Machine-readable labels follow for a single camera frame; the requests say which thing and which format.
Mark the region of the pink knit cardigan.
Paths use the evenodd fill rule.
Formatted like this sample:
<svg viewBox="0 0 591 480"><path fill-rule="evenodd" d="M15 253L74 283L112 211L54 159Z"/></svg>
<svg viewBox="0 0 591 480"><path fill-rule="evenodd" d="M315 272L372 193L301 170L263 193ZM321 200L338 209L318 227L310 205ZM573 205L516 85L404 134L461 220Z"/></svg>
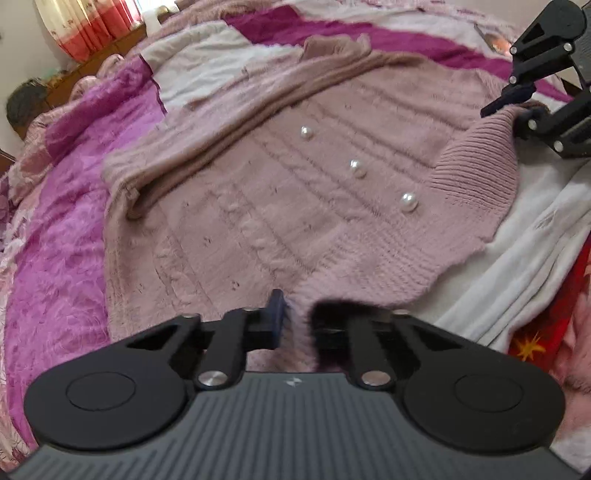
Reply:
<svg viewBox="0 0 591 480"><path fill-rule="evenodd" d="M519 183L520 108L480 113L498 87L367 37L312 36L168 114L104 164L112 339L280 289L287 331L249 367L315 370L315 304L408 305L493 240Z"/></svg>

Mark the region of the dark clothes pile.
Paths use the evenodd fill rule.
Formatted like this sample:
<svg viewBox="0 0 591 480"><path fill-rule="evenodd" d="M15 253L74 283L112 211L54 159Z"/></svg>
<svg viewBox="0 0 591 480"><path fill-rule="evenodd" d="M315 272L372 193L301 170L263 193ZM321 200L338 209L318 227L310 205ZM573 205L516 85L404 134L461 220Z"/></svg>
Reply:
<svg viewBox="0 0 591 480"><path fill-rule="evenodd" d="M46 84L30 79L19 85L6 100L6 118L21 138L26 136L31 122L45 110L47 94Z"/></svg>

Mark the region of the white garment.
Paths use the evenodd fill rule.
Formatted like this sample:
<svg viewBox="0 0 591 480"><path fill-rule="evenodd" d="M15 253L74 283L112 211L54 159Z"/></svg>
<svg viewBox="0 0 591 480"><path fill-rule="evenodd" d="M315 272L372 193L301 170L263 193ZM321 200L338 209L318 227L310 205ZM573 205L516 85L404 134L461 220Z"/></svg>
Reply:
<svg viewBox="0 0 591 480"><path fill-rule="evenodd" d="M589 159L562 159L536 141L516 148L518 194L493 241L409 307L421 320L503 353L551 303L590 234ZM572 326L567 354L548 372L567 403L551 448L583 472L590 466L590 284Z"/></svg>

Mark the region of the red patterned cloth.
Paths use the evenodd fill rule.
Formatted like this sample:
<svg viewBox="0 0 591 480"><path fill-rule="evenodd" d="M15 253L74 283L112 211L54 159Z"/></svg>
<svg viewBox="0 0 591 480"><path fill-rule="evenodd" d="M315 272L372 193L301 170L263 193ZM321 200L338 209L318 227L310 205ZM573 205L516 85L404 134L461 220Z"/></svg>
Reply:
<svg viewBox="0 0 591 480"><path fill-rule="evenodd" d="M512 336L508 354L545 372L556 369L567 354L567 337L573 333L577 303L589 292L590 237L587 237L571 270L551 303Z"/></svg>

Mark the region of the magenta patchwork bed quilt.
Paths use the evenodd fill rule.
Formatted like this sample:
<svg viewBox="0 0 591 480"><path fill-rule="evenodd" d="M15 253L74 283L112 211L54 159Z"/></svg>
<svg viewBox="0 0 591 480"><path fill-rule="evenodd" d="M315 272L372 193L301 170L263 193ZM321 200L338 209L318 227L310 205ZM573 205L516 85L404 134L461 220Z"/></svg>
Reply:
<svg viewBox="0 0 591 480"><path fill-rule="evenodd" d="M386 47L416 51L460 69L480 69L500 78L508 60L485 54L484 40L468 35L468 23L513 35L493 17L444 1L287 1L310 20L369 23ZM24 419L26 387L47 368L110 343L105 307L103 213L108 192L101 179L107 150L137 140L163 118L155 84L144 82L129 108L126 130L99 126L80 158L50 154L51 126L77 106L72 100L33 122L9 181L14 200L1 208L6 221L1 253L1 470L19 466L37 447Z"/></svg>

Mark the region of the wooden side ledge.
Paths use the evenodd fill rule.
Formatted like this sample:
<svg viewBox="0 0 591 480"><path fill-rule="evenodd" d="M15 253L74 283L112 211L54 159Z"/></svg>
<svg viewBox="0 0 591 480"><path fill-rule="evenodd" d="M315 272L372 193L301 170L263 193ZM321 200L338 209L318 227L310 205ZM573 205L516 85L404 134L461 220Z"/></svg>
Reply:
<svg viewBox="0 0 591 480"><path fill-rule="evenodd" d="M48 82L45 103L49 108L65 104L74 85L83 77L96 75L100 67L112 55L124 57L135 45L146 37L146 26L140 24L124 37L110 43L106 48L91 56L86 62L60 73Z"/></svg>

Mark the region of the red orange curtain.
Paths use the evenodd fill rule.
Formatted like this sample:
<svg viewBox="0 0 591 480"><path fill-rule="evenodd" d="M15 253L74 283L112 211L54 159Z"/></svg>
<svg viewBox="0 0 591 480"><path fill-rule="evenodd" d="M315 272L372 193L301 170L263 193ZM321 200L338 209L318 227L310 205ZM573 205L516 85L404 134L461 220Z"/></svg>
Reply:
<svg viewBox="0 0 591 480"><path fill-rule="evenodd" d="M50 36L77 63L127 35L142 20L136 1L36 0L35 6Z"/></svg>

